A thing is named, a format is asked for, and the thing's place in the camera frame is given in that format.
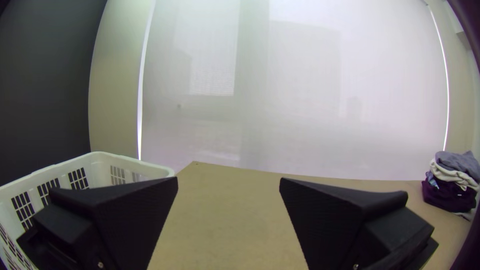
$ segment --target folded clothes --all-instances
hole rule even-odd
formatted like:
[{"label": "folded clothes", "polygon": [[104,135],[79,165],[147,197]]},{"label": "folded clothes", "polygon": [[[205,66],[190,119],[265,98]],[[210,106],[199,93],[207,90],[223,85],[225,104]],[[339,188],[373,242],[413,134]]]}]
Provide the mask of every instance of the folded clothes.
[{"label": "folded clothes", "polygon": [[439,151],[435,154],[435,161],[439,166],[449,171],[466,173],[477,183],[480,182],[480,164],[472,151],[467,151],[464,154]]},{"label": "folded clothes", "polygon": [[438,179],[446,182],[455,182],[463,191],[471,188],[474,191],[480,190],[480,185],[472,177],[462,171],[448,170],[437,164],[435,158],[430,161],[430,172]]},{"label": "folded clothes", "polygon": [[439,188],[430,185],[428,179],[421,182],[423,201],[427,204],[454,213],[467,213],[476,207],[475,190],[462,190],[455,182],[437,180],[436,183]]},{"label": "folded clothes", "polygon": [[430,184],[430,186],[436,187],[437,190],[440,189],[439,185],[437,184],[437,179],[431,171],[425,172],[425,176],[425,180]]}]

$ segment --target wooden table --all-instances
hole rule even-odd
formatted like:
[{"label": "wooden table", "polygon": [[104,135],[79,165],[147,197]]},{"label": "wooden table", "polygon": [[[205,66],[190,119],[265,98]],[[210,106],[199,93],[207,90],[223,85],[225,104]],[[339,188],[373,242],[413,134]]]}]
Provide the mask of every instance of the wooden table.
[{"label": "wooden table", "polygon": [[407,207],[435,227],[438,249],[425,270],[449,269],[470,222],[422,200],[420,181],[299,176],[192,162],[178,174],[178,194],[148,270],[307,270],[279,193],[280,178],[351,189],[408,192]]}]

